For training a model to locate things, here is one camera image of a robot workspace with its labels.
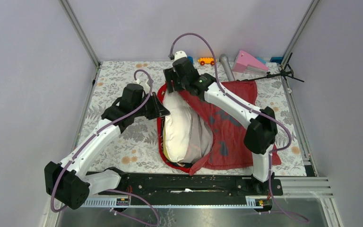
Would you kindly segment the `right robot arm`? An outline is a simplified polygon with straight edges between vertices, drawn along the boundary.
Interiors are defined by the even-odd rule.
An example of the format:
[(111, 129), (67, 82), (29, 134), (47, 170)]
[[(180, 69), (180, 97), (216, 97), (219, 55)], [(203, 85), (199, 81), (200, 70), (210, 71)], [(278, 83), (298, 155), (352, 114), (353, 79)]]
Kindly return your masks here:
[(255, 178), (252, 188), (263, 195), (271, 188), (271, 150), (277, 135), (274, 112), (250, 104), (223, 86), (217, 75), (200, 74), (187, 57), (173, 61), (163, 70), (168, 92), (187, 91), (200, 100), (215, 105), (233, 117), (245, 130), (244, 145), (252, 152)]

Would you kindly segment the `red printed pillowcase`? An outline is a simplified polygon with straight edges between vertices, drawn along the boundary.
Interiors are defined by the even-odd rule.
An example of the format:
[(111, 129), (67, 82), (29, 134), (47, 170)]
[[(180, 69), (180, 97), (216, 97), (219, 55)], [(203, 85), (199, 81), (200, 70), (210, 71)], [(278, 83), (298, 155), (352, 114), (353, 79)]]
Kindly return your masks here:
[[(165, 92), (167, 92), (166, 85), (163, 85), (158, 91), (158, 98), (162, 104)], [(165, 117), (159, 118), (157, 120), (159, 154), (167, 165), (190, 175), (194, 175), (202, 168), (211, 170), (253, 168), (252, 152), (245, 147), (243, 142), (246, 130), (233, 117), (219, 107), (190, 95), (187, 91), (176, 93), (188, 103), (211, 129), (213, 143), (210, 152), (198, 162), (194, 164), (173, 163), (164, 155), (163, 128)], [(271, 160), (271, 164), (281, 164), (278, 154), (271, 155)]]

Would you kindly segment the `white pillow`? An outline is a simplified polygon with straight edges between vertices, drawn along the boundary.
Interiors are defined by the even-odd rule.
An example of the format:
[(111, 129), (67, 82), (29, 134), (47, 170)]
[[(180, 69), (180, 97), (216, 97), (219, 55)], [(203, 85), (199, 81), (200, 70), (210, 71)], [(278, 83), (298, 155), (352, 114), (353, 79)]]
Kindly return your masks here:
[(164, 155), (173, 163), (194, 164), (208, 154), (213, 133), (204, 120), (176, 92), (165, 92)]

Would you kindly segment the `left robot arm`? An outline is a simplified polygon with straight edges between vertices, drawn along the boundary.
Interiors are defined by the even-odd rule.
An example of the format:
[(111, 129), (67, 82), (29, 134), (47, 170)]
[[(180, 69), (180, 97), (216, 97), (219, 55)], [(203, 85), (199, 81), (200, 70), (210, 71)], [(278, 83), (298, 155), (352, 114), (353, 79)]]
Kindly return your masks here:
[(44, 168), (46, 191), (51, 197), (51, 209), (59, 212), (54, 201), (64, 207), (78, 209), (87, 198), (99, 192), (112, 190), (116, 194), (126, 192), (128, 182), (119, 171), (106, 169), (88, 174), (90, 166), (136, 118), (153, 120), (170, 114), (152, 90), (144, 91), (139, 84), (128, 84), (111, 106), (107, 107), (101, 119), (81, 145), (59, 163), (49, 162)]

